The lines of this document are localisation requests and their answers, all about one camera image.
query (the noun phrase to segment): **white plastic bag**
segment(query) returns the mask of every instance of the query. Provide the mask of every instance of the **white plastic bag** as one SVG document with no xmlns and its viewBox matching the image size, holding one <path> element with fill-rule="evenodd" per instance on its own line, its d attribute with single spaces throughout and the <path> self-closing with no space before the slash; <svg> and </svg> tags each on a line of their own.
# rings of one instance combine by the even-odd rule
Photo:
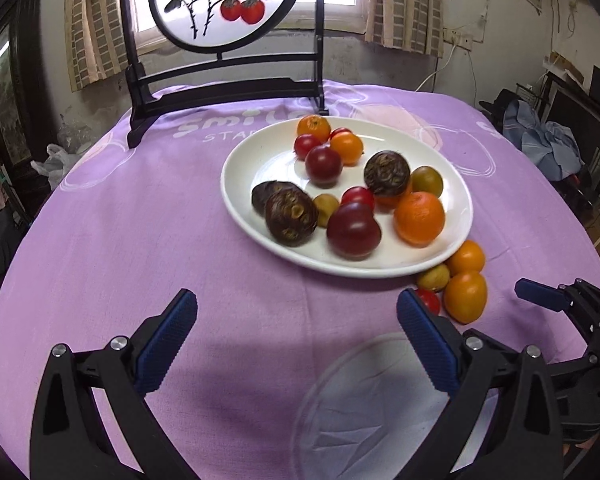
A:
<svg viewBox="0 0 600 480">
<path fill-rule="evenodd" d="M 56 187 L 60 186 L 62 179 L 75 166 L 75 163 L 80 160 L 89 146 L 89 144 L 81 146 L 78 153 L 72 155 L 71 153 L 67 153 L 62 146 L 50 144 L 46 147 L 46 152 L 49 154 L 48 159 L 42 164 L 32 160 L 31 167 L 40 175 L 48 177 L 49 186 L 51 186 L 51 191 L 53 191 Z"/>
</svg>

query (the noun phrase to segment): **table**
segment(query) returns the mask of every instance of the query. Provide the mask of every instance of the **table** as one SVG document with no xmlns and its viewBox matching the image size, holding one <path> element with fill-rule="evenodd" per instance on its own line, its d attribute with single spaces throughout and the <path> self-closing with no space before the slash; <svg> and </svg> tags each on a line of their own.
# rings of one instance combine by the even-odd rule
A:
<svg viewBox="0 0 600 480">
<path fill-rule="evenodd" d="M 490 288 L 471 326 L 516 349 L 537 344 L 549 361 L 580 356 L 584 342 L 564 314 L 513 291 L 522 276 L 600 287 L 586 232 L 525 155 L 449 96 L 334 82 L 326 96 L 333 115 L 399 128 L 466 179 L 470 237 L 485 249 Z M 432 424 L 445 402 L 432 393 L 435 402 L 414 415 L 405 400 L 430 390 L 404 379 L 422 376 L 395 315 L 411 279 L 301 269 L 251 241 L 222 204 L 229 152 L 261 127 L 311 110 L 298 99 L 176 112 L 136 150 L 126 147 L 126 114 L 53 193 L 0 292 L 0 444 L 23 471 L 51 347 L 102 348 L 161 312 L 181 287 L 196 293 L 198 321 L 146 400 L 202 478 L 371 478 L 374 468 L 373 478 L 392 478 L 396 461 L 399 469 L 407 460 L 395 421 L 420 428 L 416 447 L 423 422 Z M 104 396 L 96 400 L 119 456 L 133 465 Z"/>
</svg>

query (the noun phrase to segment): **blue cloth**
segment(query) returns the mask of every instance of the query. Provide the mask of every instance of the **blue cloth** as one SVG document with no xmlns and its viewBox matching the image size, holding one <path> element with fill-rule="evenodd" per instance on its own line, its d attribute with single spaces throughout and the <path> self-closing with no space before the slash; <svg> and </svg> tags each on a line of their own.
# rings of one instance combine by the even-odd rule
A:
<svg viewBox="0 0 600 480">
<path fill-rule="evenodd" d="M 507 108 L 502 135 L 528 156 L 548 180 L 562 180 L 582 167 L 571 130 L 554 122 L 542 124 L 536 111 L 524 101 L 513 101 Z"/>
</svg>

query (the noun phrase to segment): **silver bolt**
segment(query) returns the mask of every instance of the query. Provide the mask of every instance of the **silver bolt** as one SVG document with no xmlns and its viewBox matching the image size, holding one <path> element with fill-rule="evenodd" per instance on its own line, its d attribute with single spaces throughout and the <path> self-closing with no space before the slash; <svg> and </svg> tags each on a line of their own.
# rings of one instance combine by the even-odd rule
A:
<svg viewBox="0 0 600 480">
<path fill-rule="evenodd" d="M 476 336 L 471 336 L 464 342 L 471 350 L 479 350 L 484 346 L 482 339 Z"/>
<path fill-rule="evenodd" d="M 53 357 L 62 357 L 65 352 L 66 346 L 63 344 L 56 345 L 51 349 L 51 355 Z"/>
<path fill-rule="evenodd" d="M 127 343 L 129 343 L 128 339 L 123 335 L 119 335 L 111 340 L 110 346 L 114 350 L 122 350 Z"/>
<path fill-rule="evenodd" d="M 536 345 L 529 345 L 528 347 L 526 347 L 526 353 L 534 359 L 542 355 L 542 352 Z"/>
</svg>

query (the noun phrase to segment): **curtain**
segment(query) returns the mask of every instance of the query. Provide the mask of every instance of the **curtain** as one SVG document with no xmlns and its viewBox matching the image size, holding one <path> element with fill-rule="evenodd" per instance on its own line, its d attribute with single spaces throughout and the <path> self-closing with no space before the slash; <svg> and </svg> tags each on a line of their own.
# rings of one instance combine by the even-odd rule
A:
<svg viewBox="0 0 600 480">
<path fill-rule="evenodd" d="M 73 92 L 125 69 L 120 0 L 64 0 L 64 31 Z"/>
<path fill-rule="evenodd" d="M 442 0 L 370 0 L 365 39 L 442 57 Z"/>
</svg>

